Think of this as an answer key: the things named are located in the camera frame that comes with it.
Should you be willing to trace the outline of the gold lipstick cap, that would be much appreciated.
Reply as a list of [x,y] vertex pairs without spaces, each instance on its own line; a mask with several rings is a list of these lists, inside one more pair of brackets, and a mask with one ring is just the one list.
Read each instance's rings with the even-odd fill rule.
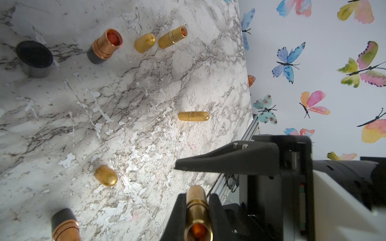
[[107,165],[98,167],[94,176],[104,186],[115,186],[118,181],[116,172]]
[[139,37],[134,42],[134,47],[137,52],[145,53],[150,48],[152,48],[156,43],[156,37],[152,33],[147,33]]

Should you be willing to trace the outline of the gold lipstick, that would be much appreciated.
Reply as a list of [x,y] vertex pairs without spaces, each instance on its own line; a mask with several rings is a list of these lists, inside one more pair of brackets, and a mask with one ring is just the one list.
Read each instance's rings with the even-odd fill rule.
[[185,241],[212,241],[209,204],[205,190],[199,186],[191,186],[187,192]]
[[188,111],[180,112],[178,118],[187,122],[204,122],[209,120],[210,114],[205,111]]
[[167,34],[163,35],[158,40],[158,45],[161,49],[166,49],[179,41],[183,40],[188,36],[188,30],[186,26],[180,26],[172,31],[169,31]]

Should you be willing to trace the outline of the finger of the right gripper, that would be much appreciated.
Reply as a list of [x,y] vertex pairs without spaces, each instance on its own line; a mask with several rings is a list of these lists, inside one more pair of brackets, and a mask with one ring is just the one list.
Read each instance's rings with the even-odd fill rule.
[[[246,175],[274,176],[279,173],[279,148],[275,143],[250,141],[238,155]],[[225,173],[231,163],[231,143],[210,153],[176,160],[175,169],[194,172]]]

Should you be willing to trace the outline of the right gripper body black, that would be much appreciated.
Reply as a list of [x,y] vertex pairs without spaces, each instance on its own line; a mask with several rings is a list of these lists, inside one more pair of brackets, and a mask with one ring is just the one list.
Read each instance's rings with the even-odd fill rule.
[[274,144],[274,175],[240,175],[239,204],[223,207],[236,241],[313,241],[312,141],[307,136],[259,135]]

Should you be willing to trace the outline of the black lipstick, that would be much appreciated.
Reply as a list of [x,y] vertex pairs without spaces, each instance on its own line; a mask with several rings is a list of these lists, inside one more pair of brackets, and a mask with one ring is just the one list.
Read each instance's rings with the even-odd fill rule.
[[107,29],[96,39],[87,51],[87,57],[93,64],[101,64],[109,60],[115,51],[123,46],[123,38],[114,29]]
[[81,241],[79,223],[69,208],[58,211],[51,218],[53,241]]

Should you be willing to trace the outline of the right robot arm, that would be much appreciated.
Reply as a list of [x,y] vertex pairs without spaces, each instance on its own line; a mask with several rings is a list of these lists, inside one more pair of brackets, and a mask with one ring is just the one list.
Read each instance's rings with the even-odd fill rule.
[[164,241],[383,241],[386,160],[312,159],[307,136],[254,136],[175,169],[236,174],[239,202],[198,185],[177,197]]

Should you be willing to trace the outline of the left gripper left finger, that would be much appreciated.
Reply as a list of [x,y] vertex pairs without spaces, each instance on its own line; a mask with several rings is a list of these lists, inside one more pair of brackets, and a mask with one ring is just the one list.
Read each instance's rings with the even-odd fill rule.
[[160,241],[184,241],[187,216],[186,194],[179,194]]

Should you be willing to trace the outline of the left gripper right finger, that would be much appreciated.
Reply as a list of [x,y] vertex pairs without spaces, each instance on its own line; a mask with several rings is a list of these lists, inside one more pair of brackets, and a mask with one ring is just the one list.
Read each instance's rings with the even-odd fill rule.
[[233,241],[234,234],[217,194],[209,196],[209,212],[214,241]]

